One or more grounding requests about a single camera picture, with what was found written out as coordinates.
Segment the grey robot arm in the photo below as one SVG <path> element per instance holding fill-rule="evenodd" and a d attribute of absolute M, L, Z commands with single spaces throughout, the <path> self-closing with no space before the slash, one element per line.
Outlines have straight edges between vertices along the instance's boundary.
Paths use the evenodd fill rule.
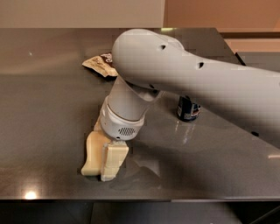
<path fill-rule="evenodd" d="M 280 74 L 205 59 L 175 38 L 144 29 L 122 33 L 112 47 L 118 77 L 97 127 L 113 140 L 134 138 L 162 91 L 188 96 L 262 140 L 280 144 Z"/>

